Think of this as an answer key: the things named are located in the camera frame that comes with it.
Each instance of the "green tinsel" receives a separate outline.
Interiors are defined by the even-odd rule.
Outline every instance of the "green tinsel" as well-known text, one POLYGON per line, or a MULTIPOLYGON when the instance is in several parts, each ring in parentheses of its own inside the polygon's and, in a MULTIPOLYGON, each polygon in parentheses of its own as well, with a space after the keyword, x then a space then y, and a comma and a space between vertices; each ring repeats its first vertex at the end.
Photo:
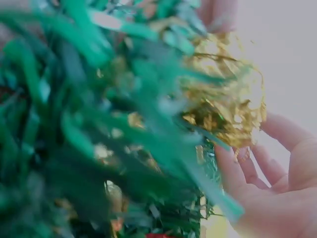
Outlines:
POLYGON ((215 138, 180 119, 188 105, 180 77, 225 80, 182 66, 193 37, 206 34, 195 14, 199 1, 157 0, 151 18, 139 2, 33 0, 32 12, 1 8, 0 21, 19 37, 0 59, 0 237, 104 238, 113 235, 110 220, 122 217, 121 238, 198 238, 203 196, 208 216, 214 204, 232 221, 242 214, 219 189, 215 138), (171 16, 187 25, 162 27, 171 16), (24 25, 34 22, 40 38, 24 25), (132 112, 145 129, 129 125, 132 112), (97 144, 113 152, 115 166, 96 159, 97 144), (132 145, 141 149, 129 153, 132 145), (160 172, 146 163, 149 153, 160 172), (126 212, 114 213, 105 181, 128 198, 126 212), (72 209, 57 199, 78 216, 69 219, 72 209))

